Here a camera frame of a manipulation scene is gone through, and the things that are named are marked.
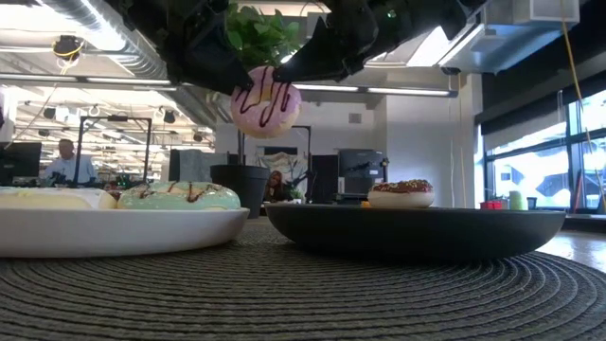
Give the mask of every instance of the black plate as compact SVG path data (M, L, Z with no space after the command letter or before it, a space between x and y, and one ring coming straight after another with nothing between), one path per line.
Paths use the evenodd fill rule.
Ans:
M304 246L439 260L504 258L536 250L565 214L479 209L266 205L277 230Z

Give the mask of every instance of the computer monitor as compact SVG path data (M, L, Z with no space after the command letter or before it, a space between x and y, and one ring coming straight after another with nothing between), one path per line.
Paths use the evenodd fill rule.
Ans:
M0 143L0 184L10 185L14 177L40 176L42 143Z
M371 150L339 151L339 177L383 178L383 153Z

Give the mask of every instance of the black planter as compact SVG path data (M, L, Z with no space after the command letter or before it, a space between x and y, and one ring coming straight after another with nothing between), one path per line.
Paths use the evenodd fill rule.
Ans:
M258 218L269 170L263 167L218 165L210 167L212 182L235 191L242 207L250 209L248 219Z

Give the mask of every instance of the pink frosted donut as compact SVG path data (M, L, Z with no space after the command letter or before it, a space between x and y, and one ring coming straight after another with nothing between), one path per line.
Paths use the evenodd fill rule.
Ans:
M231 116L245 134L256 138L282 135L291 129L301 109L301 93L290 83L274 81L274 68L260 66L249 72L250 91L236 87L231 95Z

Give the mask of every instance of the woven placemat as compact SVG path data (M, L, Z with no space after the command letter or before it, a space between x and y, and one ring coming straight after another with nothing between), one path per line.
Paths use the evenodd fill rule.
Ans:
M606 275L541 253L344 260L270 227L195 252L0 260L0 339L606 340Z

